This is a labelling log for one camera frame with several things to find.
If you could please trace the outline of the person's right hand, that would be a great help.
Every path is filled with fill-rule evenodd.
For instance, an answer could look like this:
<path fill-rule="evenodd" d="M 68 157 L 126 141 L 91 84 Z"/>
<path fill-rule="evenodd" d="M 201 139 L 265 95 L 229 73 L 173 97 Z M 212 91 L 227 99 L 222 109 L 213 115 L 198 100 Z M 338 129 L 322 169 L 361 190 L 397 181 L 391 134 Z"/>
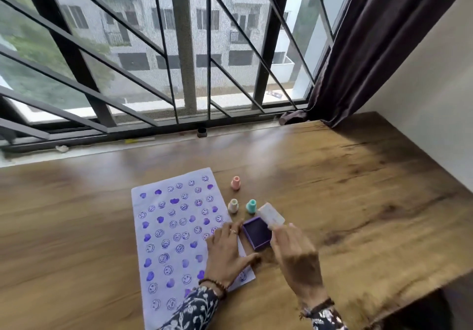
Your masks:
<path fill-rule="evenodd" d="M 302 308 L 309 310 L 328 299 L 324 287 L 318 251 L 304 233 L 305 254 L 301 256 L 275 256 L 281 273 L 294 292 Z"/>

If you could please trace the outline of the person's left hand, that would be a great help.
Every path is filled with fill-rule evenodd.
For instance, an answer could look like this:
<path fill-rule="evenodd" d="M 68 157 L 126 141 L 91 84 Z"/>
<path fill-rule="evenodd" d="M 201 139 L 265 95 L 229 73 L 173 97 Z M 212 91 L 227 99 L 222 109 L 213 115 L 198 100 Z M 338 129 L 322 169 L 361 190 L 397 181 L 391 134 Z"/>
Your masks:
<path fill-rule="evenodd" d="M 239 267 L 241 257 L 238 249 L 239 233 L 244 219 L 224 223 L 206 239 L 208 260 L 204 279 L 209 279 L 217 288 L 228 290 L 238 275 L 245 269 Z"/>

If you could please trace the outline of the clear ink pad lid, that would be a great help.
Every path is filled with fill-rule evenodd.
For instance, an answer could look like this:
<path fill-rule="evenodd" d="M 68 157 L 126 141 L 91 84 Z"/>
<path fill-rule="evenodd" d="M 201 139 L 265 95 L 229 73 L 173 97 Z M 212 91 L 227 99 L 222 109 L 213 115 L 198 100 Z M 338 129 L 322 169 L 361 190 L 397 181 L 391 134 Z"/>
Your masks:
<path fill-rule="evenodd" d="M 285 224 L 285 218 L 268 202 L 258 208 L 256 214 L 271 231 Z"/>

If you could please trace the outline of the white paper with purple stamps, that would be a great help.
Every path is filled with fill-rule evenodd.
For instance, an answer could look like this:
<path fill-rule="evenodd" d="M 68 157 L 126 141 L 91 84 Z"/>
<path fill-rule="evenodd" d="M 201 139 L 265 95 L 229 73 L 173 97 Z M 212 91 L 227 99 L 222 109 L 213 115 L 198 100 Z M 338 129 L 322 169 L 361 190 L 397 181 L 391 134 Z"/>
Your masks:
<path fill-rule="evenodd" d="M 206 238 L 231 221 L 211 168 L 131 191 L 145 330 L 165 327 L 204 279 Z"/>

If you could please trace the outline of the person's left forearm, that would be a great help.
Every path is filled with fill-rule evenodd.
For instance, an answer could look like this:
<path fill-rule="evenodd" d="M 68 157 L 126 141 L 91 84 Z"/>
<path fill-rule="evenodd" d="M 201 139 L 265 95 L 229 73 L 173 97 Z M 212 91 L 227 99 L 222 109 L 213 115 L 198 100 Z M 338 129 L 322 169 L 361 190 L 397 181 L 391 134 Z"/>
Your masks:
<path fill-rule="evenodd" d="M 185 297 L 170 320 L 157 330 L 206 330 L 219 303 L 220 297 L 215 290 L 200 285 Z"/>

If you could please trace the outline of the person's right forearm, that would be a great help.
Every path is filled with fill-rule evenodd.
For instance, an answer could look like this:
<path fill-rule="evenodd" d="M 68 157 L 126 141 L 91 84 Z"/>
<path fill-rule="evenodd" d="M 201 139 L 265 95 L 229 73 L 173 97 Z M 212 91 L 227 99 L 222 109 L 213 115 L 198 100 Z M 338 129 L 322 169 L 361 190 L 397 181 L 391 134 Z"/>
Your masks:
<path fill-rule="evenodd" d="M 310 319 L 313 330 L 349 330 L 338 311 L 334 308 L 331 298 L 318 304 L 312 309 L 305 308 L 299 319 Z"/>

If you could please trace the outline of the purple ink pad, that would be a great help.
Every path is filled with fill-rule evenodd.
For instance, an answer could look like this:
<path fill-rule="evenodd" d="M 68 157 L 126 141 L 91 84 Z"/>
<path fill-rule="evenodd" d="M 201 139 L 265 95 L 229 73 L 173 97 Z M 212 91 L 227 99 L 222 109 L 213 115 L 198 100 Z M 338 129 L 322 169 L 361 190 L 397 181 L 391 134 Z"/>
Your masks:
<path fill-rule="evenodd" d="M 260 251 L 270 245 L 272 232 L 267 223 L 259 216 L 242 224 L 242 230 L 254 251 Z"/>

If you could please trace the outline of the dark brown curtain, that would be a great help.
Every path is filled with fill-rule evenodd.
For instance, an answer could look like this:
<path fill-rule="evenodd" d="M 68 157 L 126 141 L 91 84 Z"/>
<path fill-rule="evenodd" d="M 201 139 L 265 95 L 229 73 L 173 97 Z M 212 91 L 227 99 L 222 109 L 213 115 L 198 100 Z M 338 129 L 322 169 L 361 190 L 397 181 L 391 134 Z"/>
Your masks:
<path fill-rule="evenodd" d="M 306 109 L 281 125 L 320 120 L 336 127 L 393 75 L 455 0 L 351 0 Z"/>

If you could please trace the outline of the grey apartment building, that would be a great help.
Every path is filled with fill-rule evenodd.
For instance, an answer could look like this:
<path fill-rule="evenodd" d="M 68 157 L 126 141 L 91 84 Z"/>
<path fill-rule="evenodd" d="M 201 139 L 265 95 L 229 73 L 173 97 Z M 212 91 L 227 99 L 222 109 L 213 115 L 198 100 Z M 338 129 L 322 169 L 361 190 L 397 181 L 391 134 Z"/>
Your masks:
<path fill-rule="evenodd" d="M 105 52 L 122 68 L 141 77 L 158 89 L 169 91 L 166 62 L 163 57 L 137 38 L 124 25 L 103 11 L 91 0 L 58 0 L 67 21 L 81 37 L 95 38 L 108 43 Z M 177 22 L 182 16 L 174 10 L 173 0 L 102 0 L 117 16 L 144 34 L 162 50 L 162 34 L 169 54 L 170 74 L 173 85 L 182 94 L 182 72 L 179 59 Z M 268 0 L 222 0 L 233 18 L 262 54 L 268 23 Z M 207 85 L 206 0 L 188 0 L 189 21 L 185 30 L 191 36 L 194 81 L 202 93 Z M 239 33 L 220 4 L 211 0 L 211 57 L 245 88 L 256 83 L 260 61 L 246 39 Z"/>

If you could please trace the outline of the black metal window grille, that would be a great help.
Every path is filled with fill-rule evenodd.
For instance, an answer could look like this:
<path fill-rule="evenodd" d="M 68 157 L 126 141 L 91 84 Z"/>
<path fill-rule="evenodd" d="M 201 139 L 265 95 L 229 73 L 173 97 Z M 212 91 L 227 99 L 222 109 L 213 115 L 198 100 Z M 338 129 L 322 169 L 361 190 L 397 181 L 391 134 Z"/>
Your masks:
<path fill-rule="evenodd" d="M 91 0 L 166 62 L 169 91 L 158 89 L 105 55 L 108 43 L 81 37 L 58 0 L 0 0 L 0 150 L 37 152 L 276 118 L 302 110 L 331 51 L 350 0 L 268 0 L 262 54 L 222 0 L 216 0 L 260 61 L 245 88 L 211 57 L 211 0 L 206 0 L 207 85 L 195 87 L 188 0 L 173 0 L 182 94 L 169 54 Z"/>

